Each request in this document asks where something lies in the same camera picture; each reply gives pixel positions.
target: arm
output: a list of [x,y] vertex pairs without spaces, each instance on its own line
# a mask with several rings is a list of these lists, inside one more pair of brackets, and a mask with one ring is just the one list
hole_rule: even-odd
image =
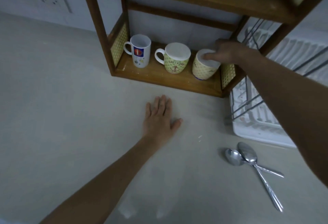
[[236,42],[217,41],[204,59],[239,65],[296,144],[314,174],[328,186],[328,88]]
[[120,159],[89,181],[51,212],[41,224],[101,224],[146,161],[173,136],[182,119],[172,125],[172,101],[156,97],[146,104],[143,137]]

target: mug rim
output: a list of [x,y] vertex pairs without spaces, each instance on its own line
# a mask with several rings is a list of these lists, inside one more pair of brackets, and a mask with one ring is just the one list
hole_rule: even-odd
[[214,50],[212,50],[212,49],[201,49],[201,50],[199,50],[197,53],[196,53],[196,59],[197,59],[197,61],[200,63],[200,64],[202,64],[203,66],[205,66],[205,67],[207,67],[207,68],[215,68],[215,69],[218,69],[219,68],[219,66],[221,65],[221,63],[220,62],[217,62],[217,61],[214,61],[214,62],[216,62],[216,63],[218,63],[218,67],[211,67],[211,66],[207,66],[207,65],[205,65],[205,64],[203,64],[200,60],[199,60],[199,58],[198,58],[198,56],[199,56],[199,53],[200,53],[200,51],[211,51],[211,52],[201,52],[201,54],[203,55],[203,54],[206,54],[206,53],[215,53],[215,51]]
[[[135,36],[146,37],[147,42],[148,42],[149,44],[148,44],[147,46],[144,46],[144,47],[139,47],[139,46],[134,45],[133,42],[132,42],[132,38],[135,37]],[[148,47],[152,44],[152,41],[151,41],[150,38],[149,38],[148,36],[146,36],[146,35],[143,35],[143,34],[135,34],[135,35],[133,35],[133,36],[130,38],[130,43],[131,43],[134,47],[136,47],[136,48],[139,48],[139,49],[145,49],[145,48],[148,48]]]
[[[173,45],[173,44],[179,44],[179,45],[183,46],[184,48],[187,48],[187,49],[188,49],[188,53],[189,53],[188,58],[183,58],[183,59],[181,59],[181,58],[178,58],[178,57],[175,57],[175,56],[170,56],[169,53],[167,52],[166,48],[167,48],[169,45]],[[178,60],[178,61],[184,61],[184,60],[187,60],[187,59],[189,59],[190,56],[191,56],[191,50],[190,50],[190,48],[189,48],[187,45],[182,44],[182,43],[178,43],[178,42],[173,42],[173,43],[169,43],[169,44],[167,44],[167,45],[165,46],[165,53],[166,53],[170,58],[172,58],[173,60]]]

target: dish rack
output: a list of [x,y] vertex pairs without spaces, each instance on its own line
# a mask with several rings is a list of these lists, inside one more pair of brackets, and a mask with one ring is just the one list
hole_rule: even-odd
[[[259,49],[273,32],[250,27],[244,43]],[[287,36],[267,58],[305,77],[328,85],[328,46],[310,40]],[[246,77],[230,93],[233,130],[236,135],[262,142],[296,147],[278,120],[264,103],[251,80]]]

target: metal spoon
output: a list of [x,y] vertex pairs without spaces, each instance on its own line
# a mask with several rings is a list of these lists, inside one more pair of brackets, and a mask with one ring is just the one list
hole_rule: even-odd
[[[225,151],[225,156],[226,156],[227,160],[229,161],[229,163],[231,163],[232,165],[235,165],[235,166],[240,166],[240,165],[243,165],[243,164],[252,165],[249,162],[247,162],[242,157],[242,155],[240,154],[240,152],[237,151],[237,150],[227,149]],[[268,168],[265,168],[265,167],[260,166],[260,165],[257,165],[257,166],[262,171],[268,172],[268,173],[273,174],[273,175],[276,175],[276,176],[280,176],[282,178],[285,177],[284,174],[282,174],[281,172],[278,172],[278,171],[275,171],[275,170],[272,170],[272,169],[268,169]]]
[[268,182],[265,180],[265,178],[263,177],[262,173],[260,172],[260,170],[258,168],[256,152],[253,150],[252,147],[250,147],[248,144],[246,144],[244,142],[239,142],[237,144],[237,147],[238,147],[238,150],[240,151],[241,155],[243,156],[243,158],[247,162],[252,164],[254,166],[254,168],[256,169],[256,171],[257,171],[258,175],[260,176],[260,178],[265,186],[265,189],[267,190],[276,209],[279,210],[280,212],[283,212],[283,206],[281,205],[276,194],[273,192],[272,188],[270,187]]

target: white mug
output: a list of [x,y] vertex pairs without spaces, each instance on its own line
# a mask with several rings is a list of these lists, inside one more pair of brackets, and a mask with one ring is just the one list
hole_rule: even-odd
[[[160,52],[164,56],[164,60],[157,56]],[[157,49],[155,51],[155,58],[158,62],[165,66],[166,71],[171,74],[178,74],[186,67],[189,57],[191,55],[190,49],[187,45],[180,43],[170,43],[164,49]]]
[[[123,45],[124,51],[132,55],[133,64],[138,68],[145,68],[149,63],[150,45],[152,41],[148,36],[137,34],[131,37],[129,42]],[[131,45],[131,51],[125,48],[126,44]]]
[[213,60],[203,60],[203,55],[206,53],[214,53],[214,50],[201,49],[197,52],[193,63],[193,75],[199,80],[207,80],[215,74],[220,66],[220,63]]

